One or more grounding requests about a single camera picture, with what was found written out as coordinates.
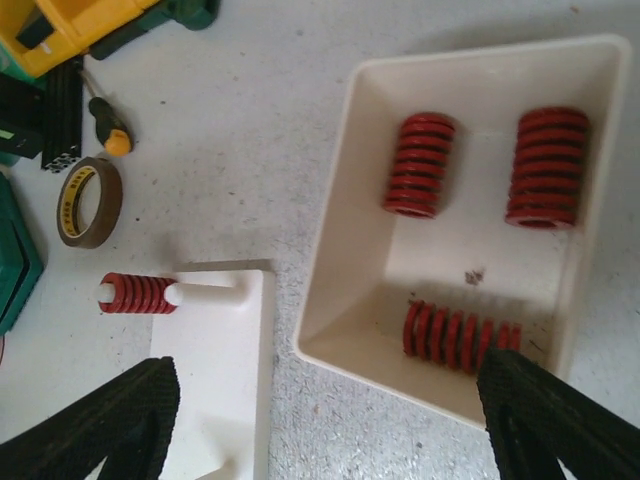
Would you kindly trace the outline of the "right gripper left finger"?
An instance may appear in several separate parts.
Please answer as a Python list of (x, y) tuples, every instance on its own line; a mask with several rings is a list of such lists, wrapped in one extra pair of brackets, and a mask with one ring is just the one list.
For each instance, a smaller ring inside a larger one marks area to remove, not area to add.
[(178, 409), (174, 359), (146, 359), (2, 443), (1, 477), (157, 479)]

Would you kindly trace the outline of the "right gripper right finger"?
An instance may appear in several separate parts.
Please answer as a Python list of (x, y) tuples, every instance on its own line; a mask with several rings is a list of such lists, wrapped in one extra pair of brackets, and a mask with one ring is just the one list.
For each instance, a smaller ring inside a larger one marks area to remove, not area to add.
[(639, 429), (520, 353), (488, 350), (477, 387), (502, 479), (639, 477)]

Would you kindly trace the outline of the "white peg fixture plate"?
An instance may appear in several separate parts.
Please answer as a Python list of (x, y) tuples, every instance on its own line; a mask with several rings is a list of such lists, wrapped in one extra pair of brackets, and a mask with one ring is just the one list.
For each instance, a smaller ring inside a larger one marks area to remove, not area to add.
[[(174, 272), (176, 310), (152, 319), (150, 354), (174, 359), (180, 403), (163, 479), (268, 475), (275, 276), (263, 270)], [(114, 299), (99, 286), (97, 301)]]

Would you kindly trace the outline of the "white spring tray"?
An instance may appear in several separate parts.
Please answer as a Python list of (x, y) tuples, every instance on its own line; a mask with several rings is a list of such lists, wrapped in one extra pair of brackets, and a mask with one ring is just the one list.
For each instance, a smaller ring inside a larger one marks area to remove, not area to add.
[[(423, 300), (522, 326), (519, 350), (558, 377), (573, 357), (626, 83), (617, 35), (367, 61), (347, 90), (331, 184), (296, 333), (297, 355), (480, 428), (476, 374), (403, 352)], [(570, 106), (591, 123), (573, 228), (505, 222), (520, 117)], [(382, 207), (399, 128), (439, 112), (456, 126), (438, 215)]]

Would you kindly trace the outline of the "brown tape roll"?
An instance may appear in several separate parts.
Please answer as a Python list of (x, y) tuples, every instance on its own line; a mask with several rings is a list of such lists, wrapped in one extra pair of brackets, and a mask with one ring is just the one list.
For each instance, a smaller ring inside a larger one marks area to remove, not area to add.
[(95, 249), (113, 232), (123, 202), (117, 168), (103, 158), (86, 157), (70, 171), (60, 191), (56, 221), (62, 242)]

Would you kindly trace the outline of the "large red spring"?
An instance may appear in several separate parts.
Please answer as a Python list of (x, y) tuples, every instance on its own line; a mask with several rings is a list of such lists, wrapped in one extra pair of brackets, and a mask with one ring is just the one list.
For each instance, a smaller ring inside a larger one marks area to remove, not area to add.
[(546, 106), (518, 120), (505, 222), (537, 230), (575, 226), (591, 123), (581, 110)]

